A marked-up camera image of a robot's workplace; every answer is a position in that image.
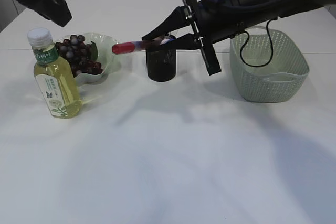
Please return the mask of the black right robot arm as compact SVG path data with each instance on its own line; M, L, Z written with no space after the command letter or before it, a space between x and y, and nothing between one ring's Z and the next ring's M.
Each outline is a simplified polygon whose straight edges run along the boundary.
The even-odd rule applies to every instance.
M213 45L233 38L246 29L275 18L308 12L335 0L183 0L169 17L143 37L158 38L171 31L191 26L193 32L172 42L155 46L160 50L200 50L209 74L221 71Z

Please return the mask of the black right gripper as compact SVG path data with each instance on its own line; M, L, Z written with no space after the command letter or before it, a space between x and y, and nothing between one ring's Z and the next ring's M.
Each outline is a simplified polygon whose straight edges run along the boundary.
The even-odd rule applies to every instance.
M221 71L213 45L234 38L247 28L277 17L274 10L262 10L259 5L273 0L183 0L160 24L142 37L149 41L165 35L174 41L157 46L161 50L201 50L208 74ZM176 38L169 32L189 25L194 34Z

